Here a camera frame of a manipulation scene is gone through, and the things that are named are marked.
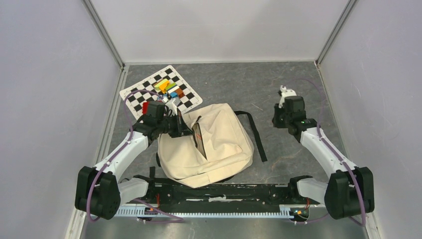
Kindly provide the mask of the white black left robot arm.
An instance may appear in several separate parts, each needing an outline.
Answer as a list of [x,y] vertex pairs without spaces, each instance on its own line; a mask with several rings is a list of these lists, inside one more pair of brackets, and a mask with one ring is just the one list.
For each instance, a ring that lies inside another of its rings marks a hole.
[[134,177],[122,183],[119,180],[134,159],[163,134],[172,138],[193,134],[175,99],[148,102],[146,113],[129,128],[118,147],[95,166],[84,166],[79,171],[75,208],[86,212],[94,222],[100,218],[110,220],[121,205],[136,199],[152,202],[156,189],[148,179]]

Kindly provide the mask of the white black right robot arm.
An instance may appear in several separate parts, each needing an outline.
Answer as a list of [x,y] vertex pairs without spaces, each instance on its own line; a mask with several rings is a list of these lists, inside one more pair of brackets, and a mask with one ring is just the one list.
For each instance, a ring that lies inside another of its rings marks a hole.
[[308,118],[301,96],[282,97],[274,106],[273,126],[285,128],[317,160],[328,176],[323,183],[311,176],[290,179],[288,198],[300,203],[305,198],[325,205],[333,219],[366,214],[375,209],[374,177],[368,167],[358,167],[326,137],[315,119]]

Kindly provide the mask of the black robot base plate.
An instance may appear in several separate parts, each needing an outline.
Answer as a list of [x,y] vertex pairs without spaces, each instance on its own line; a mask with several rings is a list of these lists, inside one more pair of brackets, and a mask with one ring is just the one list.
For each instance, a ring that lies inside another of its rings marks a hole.
[[191,188],[170,179],[151,181],[142,197],[167,213],[275,213],[280,205],[318,202],[294,194],[288,184],[209,184]]

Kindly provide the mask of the beige canvas backpack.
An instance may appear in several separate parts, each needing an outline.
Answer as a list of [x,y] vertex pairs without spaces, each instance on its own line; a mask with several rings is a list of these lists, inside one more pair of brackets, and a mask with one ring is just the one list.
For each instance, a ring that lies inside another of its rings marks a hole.
[[227,103],[183,115],[193,135],[158,138],[158,162],[165,175],[191,188],[222,182],[253,163],[254,151],[267,156],[252,115]]

